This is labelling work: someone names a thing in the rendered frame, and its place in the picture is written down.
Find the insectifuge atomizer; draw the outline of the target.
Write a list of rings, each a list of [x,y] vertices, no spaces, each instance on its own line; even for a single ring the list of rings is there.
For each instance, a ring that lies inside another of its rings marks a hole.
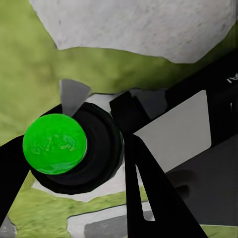
[[[26,130],[23,154],[31,173],[48,190],[60,194],[93,191],[124,163],[124,137],[111,114],[85,102],[91,87],[61,79],[61,104]]]

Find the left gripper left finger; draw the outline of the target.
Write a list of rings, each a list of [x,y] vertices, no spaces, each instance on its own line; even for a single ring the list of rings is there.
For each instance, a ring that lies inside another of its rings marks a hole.
[[[0,226],[30,171],[23,154],[23,137],[0,146]]]

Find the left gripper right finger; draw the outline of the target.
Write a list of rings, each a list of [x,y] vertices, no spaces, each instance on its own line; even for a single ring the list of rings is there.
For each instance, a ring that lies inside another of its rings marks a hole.
[[[127,238],[208,238],[144,141],[125,132]],[[143,216],[138,175],[155,221]]]

